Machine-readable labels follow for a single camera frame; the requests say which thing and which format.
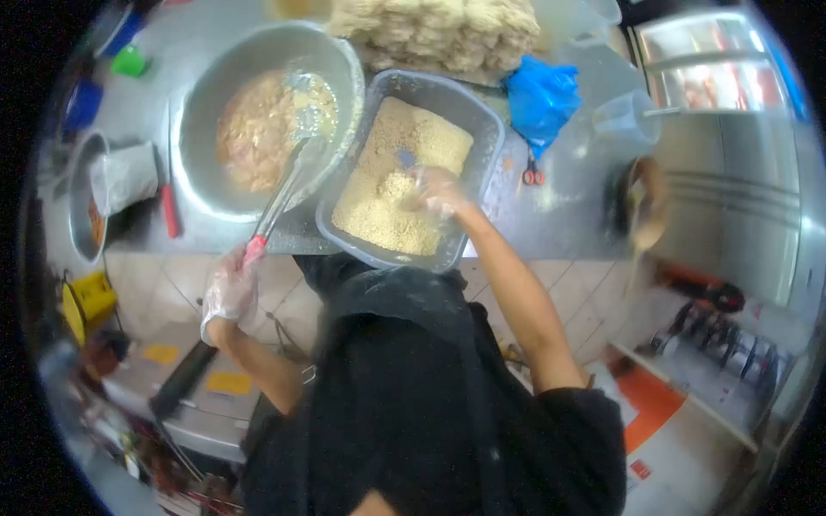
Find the kitchen counter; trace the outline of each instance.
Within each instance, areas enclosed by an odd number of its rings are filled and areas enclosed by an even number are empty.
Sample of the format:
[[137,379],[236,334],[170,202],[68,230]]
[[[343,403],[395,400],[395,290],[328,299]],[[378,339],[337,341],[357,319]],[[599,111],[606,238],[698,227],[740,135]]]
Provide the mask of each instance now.
[[[173,113],[183,95],[210,63],[236,41],[272,23],[259,0],[198,0],[179,6],[161,6],[150,14],[146,28],[133,43],[151,58],[140,78],[105,71],[98,79],[104,97],[94,127],[113,144],[152,141],[164,166],[168,158],[167,104]],[[485,195],[483,209],[523,258],[626,257],[624,239],[607,230],[604,218],[605,180],[651,149],[614,148],[596,140],[591,109],[635,88],[645,88],[643,75],[606,46],[565,48],[539,56],[551,64],[575,64],[582,107],[563,128],[558,139],[539,160],[546,182],[527,187],[521,173],[527,146],[512,130]],[[501,90],[474,88],[495,111],[507,115]],[[507,123],[508,116],[503,116]],[[218,220],[203,213],[182,188],[183,171],[173,166],[173,188],[182,234],[167,236],[159,199],[130,207],[123,230],[113,235],[110,249],[150,253],[223,253],[246,240],[255,224]],[[45,223],[48,233],[66,224],[65,196],[47,193]],[[309,198],[279,220],[269,240],[270,253],[334,253],[338,248],[324,239],[315,223],[315,199]],[[476,256],[468,245],[465,256]]]

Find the hand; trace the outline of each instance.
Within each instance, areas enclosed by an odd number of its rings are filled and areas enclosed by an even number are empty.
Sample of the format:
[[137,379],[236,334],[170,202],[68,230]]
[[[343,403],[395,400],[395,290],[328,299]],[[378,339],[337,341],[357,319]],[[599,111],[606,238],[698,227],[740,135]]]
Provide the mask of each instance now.
[[458,176],[447,168],[414,167],[410,174],[415,177],[418,193],[408,206],[428,211],[441,219],[473,206],[462,191]]
[[263,247],[249,246],[249,254],[245,256],[247,247],[247,244],[235,246],[221,258],[206,281],[201,339],[211,346],[219,345],[213,337],[225,333],[216,332],[217,328],[213,327],[225,328],[227,321],[237,327],[238,321],[258,302],[258,267],[265,251]]

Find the scissors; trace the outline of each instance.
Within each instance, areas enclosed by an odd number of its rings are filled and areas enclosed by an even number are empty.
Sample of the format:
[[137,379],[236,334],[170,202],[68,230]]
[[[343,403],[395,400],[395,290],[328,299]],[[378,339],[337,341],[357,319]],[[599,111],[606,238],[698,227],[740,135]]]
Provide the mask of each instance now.
[[544,184],[545,183],[545,174],[541,173],[536,168],[536,160],[534,159],[534,151],[528,150],[528,167],[522,173],[522,181],[525,182],[526,185],[532,184]]

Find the green plastic cup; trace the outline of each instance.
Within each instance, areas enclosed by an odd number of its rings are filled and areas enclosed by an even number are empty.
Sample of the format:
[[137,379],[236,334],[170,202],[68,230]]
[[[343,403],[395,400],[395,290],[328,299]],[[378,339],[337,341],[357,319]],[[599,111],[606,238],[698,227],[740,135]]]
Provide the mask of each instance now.
[[112,72],[138,77],[146,69],[146,59],[134,45],[127,45],[112,60]]

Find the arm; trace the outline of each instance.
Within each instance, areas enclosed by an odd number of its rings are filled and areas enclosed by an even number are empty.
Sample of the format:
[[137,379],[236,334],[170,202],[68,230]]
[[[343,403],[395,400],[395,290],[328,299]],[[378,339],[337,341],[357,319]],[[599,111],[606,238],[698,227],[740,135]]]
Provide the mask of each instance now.
[[210,273],[203,302],[201,339],[229,356],[282,414],[301,397],[301,371],[238,328],[238,320],[256,307],[258,265],[264,250],[245,247],[230,251]]
[[238,328],[232,320],[215,317],[206,325],[210,340],[253,382],[282,414],[289,414],[304,386],[299,368],[279,357]]
[[452,173],[440,168],[420,168],[416,173],[421,204],[453,216],[468,232],[502,314],[525,352],[534,391],[584,388],[565,328],[539,279],[485,214],[462,194]]

